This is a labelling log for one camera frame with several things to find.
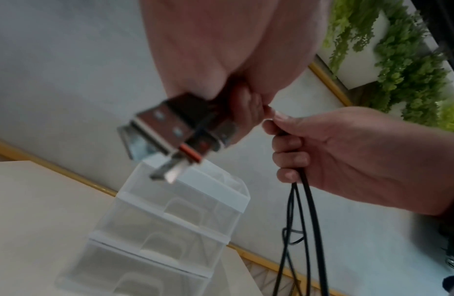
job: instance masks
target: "table surface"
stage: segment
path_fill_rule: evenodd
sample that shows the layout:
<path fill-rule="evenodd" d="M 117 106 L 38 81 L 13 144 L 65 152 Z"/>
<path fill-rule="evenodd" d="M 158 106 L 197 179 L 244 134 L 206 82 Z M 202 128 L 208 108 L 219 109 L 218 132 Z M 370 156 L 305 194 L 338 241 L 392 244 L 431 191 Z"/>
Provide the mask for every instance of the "table surface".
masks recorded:
<path fill-rule="evenodd" d="M 0 295 L 76 295 L 54 281 L 113 200 L 32 162 L 0 162 Z M 225 248 L 204 296 L 233 295 L 262 294 Z"/>

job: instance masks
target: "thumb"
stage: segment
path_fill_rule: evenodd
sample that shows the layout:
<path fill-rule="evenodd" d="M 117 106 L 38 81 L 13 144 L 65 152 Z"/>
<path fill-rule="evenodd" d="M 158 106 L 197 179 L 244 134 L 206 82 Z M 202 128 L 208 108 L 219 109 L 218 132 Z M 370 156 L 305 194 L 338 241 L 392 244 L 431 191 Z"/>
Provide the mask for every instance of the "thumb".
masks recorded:
<path fill-rule="evenodd" d="M 272 118 L 274 123 L 284 132 L 290 135 L 299 137 L 305 136 L 304 119 L 295 118 L 285 115 L 279 111 L 275 111 L 274 117 Z"/>

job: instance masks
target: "stacked plastic drawers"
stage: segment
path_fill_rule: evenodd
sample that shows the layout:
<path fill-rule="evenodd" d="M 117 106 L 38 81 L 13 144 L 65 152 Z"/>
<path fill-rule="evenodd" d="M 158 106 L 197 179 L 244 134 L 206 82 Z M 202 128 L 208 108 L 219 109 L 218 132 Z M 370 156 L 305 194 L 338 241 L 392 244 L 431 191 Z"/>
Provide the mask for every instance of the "stacked plastic drawers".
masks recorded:
<path fill-rule="evenodd" d="M 96 296 L 202 295 L 250 196 L 243 181 L 208 161 L 175 184 L 151 182 L 165 161 L 155 155 L 138 165 L 60 287 Z"/>

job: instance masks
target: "gray wall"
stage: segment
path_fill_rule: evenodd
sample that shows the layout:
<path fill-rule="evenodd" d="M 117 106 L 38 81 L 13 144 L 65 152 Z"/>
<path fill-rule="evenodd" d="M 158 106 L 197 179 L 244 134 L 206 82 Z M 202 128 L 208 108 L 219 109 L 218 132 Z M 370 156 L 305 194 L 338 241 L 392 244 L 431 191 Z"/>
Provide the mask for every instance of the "gray wall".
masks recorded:
<path fill-rule="evenodd" d="M 117 190 L 134 166 L 115 128 L 163 98 L 135 1 L 0 1 L 0 139 Z M 307 70 L 273 106 L 306 116 L 341 104 Z M 210 160 L 252 196 L 232 241 L 278 261 L 289 186 L 276 180 L 270 141 L 257 128 Z M 430 223 L 313 193 L 331 287 L 354 296 L 445 294 L 450 271 Z M 304 273 L 302 246 L 291 252 Z"/>

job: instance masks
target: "black wire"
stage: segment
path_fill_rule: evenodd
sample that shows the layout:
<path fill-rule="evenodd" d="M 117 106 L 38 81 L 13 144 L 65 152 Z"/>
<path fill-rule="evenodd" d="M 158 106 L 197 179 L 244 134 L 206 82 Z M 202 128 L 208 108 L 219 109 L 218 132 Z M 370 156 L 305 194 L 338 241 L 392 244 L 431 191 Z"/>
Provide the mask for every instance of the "black wire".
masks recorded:
<path fill-rule="evenodd" d="M 312 222 L 312 226 L 313 226 L 313 233 L 315 236 L 316 258 L 317 258 L 317 263 L 318 263 L 318 273 L 319 273 L 319 283 L 321 286 L 321 295 L 329 296 L 329 287 L 328 287 L 328 280 L 327 280 L 327 276 L 326 276 L 326 264 L 325 264 L 325 260 L 324 260 L 323 243 L 322 243 L 322 239 L 321 239 L 321 231 L 319 229 L 319 222 L 318 222 L 318 217 L 317 217 L 317 213 L 316 213 L 315 202 L 313 201 L 313 196 L 311 193 L 310 185 L 308 183 L 308 179 L 306 178 L 304 170 L 300 169 L 298 171 L 298 173 L 300 174 L 300 179 L 303 184 L 303 189 L 305 190 L 305 196 L 307 199 L 308 208 L 310 211 L 310 218 L 311 218 L 311 222 Z M 300 213 L 300 223 L 301 223 L 302 231 L 292 229 L 293 218 L 294 218 L 294 207 L 295 207 L 295 195 L 296 195 L 296 200 L 297 200 L 297 204 L 298 204 L 298 210 Z M 294 242 L 290 242 L 291 233 L 303 234 L 303 237 L 301 237 L 300 239 L 298 239 Z M 298 186 L 296 183 L 292 184 L 292 187 L 290 189 L 289 199 L 287 201 L 286 227 L 282 229 L 282 240 L 284 243 L 284 248 L 282 251 L 282 257 L 280 259 L 279 271 L 277 274 L 277 279 L 276 279 L 276 283 L 274 285 L 274 291 L 273 291 L 272 295 L 277 296 L 277 294 L 278 294 L 280 281 L 282 279 L 282 274 L 284 271 L 285 259 L 287 259 L 290 270 L 292 272 L 292 276 L 294 278 L 294 284 L 298 290 L 298 294 L 300 296 L 303 296 L 301 289 L 300 289 L 300 285 L 298 283 L 298 279 L 296 277 L 294 266 L 292 264 L 292 260 L 290 258 L 288 246 L 296 245 L 296 244 L 299 244 L 300 242 L 304 241 L 305 258 L 306 258 L 306 278 L 307 278 L 305 295 L 309 296 L 310 291 L 311 291 L 310 253 L 309 253 L 308 239 L 307 239 L 307 235 L 306 235 L 305 218 L 304 218 L 304 214 L 303 214 L 303 208 L 301 205 L 300 194 L 298 192 Z"/>

